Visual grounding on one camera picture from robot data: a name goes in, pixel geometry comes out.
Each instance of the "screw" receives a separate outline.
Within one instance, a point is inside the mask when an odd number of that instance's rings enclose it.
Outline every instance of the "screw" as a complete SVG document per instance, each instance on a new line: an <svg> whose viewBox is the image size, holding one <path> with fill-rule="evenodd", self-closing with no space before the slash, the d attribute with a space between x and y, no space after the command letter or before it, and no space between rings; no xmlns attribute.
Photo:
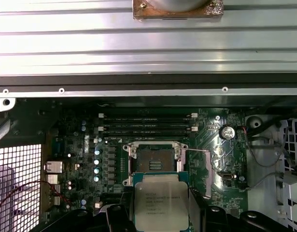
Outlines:
<svg viewBox="0 0 297 232"><path fill-rule="evenodd" d="M19 130L15 130L15 131L13 132L13 134L14 134L14 135L19 135L20 132L19 132Z"/></svg>
<svg viewBox="0 0 297 232"><path fill-rule="evenodd" d="M256 218L256 214L249 212L247 213L247 217Z"/></svg>
<svg viewBox="0 0 297 232"><path fill-rule="evenodd" d="M219 211L220 211L220 209L217 208L217 207L212 207L211 210L212 210L213 212L219 212Z"/></svg>
<svg viewBox="0 0 297 232"><path fill-rule="evenodd" d="M145 2L143 2L143 3L141 3L140 7L144 9L147 7L147 4Z"/></svg>
<svg viewBox="0 0 297 232"><path fill-rule="evenodd" d="M176 154L178 154L178 155L179 155L179 154L180 154L180 152L181 152L181 150L180 150L179 148L176 148L176 149L175 149L175 153L176 153Z"/></svg>

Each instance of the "electrolytic capacitor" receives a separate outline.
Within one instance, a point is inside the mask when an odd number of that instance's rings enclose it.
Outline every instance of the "electrolytic capacitor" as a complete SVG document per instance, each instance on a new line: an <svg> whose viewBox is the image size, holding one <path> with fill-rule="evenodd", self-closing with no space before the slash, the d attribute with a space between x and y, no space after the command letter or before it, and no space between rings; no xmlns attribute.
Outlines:
<svg viewBox="0 0 297 232"><path fill-rule="evenodd" d="M68 155L67 155L69 158L71 158L71 157L75 157L75 154L74 153L68 153Z"/></svg>
<svg viewBox="0 0 297 232"><path fill-rule="evenodd" d="M83 163L77 163L77 164L76 164L76 167L77 167L77 168L83 167Z"/></svg>
<svg viewBox="0 0 297 232"><path fill-rule="evenodd" d="M75 189L75 187L76 187L75 184L71 184L71 185L68 186L68 189L69 189L69 190L71 190L71 189Z"/></svg>
<svg viewBox="0 0 297 232"><path fill-rule="evenodd" d="M99 160L99 159L95 159L95 160L94 160L94 164L95 164L95 165L99 165L100 163L101 163L101 160Z"/></svg>
<svg viewBox="0 0 297 232"><path fill-rule="evenodd" d="M100 171L101 171L100 168L95 168L95 169L94 169L94 173L95 173L95 174L98 174Z"/></svg>
<svg viewBox="0 0 297 232"><path fill-rule="evenodd" d="M95 150L95 155L96 156L100 155L101 153L102 153L102 150L100 150L100 149L96 149Z"/></svg>
<svg viewBox="0 0 297 232"><path fill-rule="evenodd" d="M94 181L95 181L95 182L98 182L99 180L100 180L100 178L99 178L98 175L94 177Z"/></svg>
<svg viewBox="0 0 297 232"><path fill-rule="evenodd" d="M86 205L87 201L85 199L81 200L81 205Z"/></svg>

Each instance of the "chip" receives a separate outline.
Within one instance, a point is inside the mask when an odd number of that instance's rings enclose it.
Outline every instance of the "chip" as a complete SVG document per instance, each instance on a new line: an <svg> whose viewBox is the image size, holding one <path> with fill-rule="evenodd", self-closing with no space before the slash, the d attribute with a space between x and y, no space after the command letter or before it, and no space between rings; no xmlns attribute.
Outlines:
<svg viewBox="0 0 297 232"><path fill-rule="evenodd" d="M184 231L189 227L185 182L139 182L135 185L135 227L138 231Z"/></svg>
<svg viewBox="0 0 297 232"><path fill-rule="evenodd" d="M94 192L96 190L96 187L95 186L89 186L89 191L90 192Z"/></svg>

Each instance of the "screw hole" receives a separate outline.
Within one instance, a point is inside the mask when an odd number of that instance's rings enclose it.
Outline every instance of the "screw hole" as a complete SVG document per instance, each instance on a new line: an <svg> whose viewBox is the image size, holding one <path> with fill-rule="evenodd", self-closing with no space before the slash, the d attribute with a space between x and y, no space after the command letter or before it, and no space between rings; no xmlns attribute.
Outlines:
<svg viewBox="0 0 297 232"><path fill-rule="evenodd" d="M59 89L59 93L63 94L65 92L65 89L64 88L60 88Z"/></svg>
<svg viewBox="0 0 297 232"><path fill-rule="evenodd" d="M5 105L5 106L10 105L10 100L9 99L5 99L3 101L3 105Z"/></svg>
<svg viewBox="0 0 297 232"><path fill-rule="evenodd" d="M226 92L229 91L229 89L228 89L227 87L223 87L223 88L222 88L222 91L226 93Z"/></svg>

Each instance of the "empty cpu socket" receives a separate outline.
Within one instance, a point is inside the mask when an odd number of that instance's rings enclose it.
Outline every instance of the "empty cpu socket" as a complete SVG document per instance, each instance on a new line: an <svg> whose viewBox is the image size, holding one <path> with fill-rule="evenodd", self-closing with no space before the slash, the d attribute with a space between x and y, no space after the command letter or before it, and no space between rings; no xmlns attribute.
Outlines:
<svg viewBox="0 0 297 232"><path fill-rule="evenodd" d="M173 172L175 171L174 149L138 149L138 172Z"/></svg>

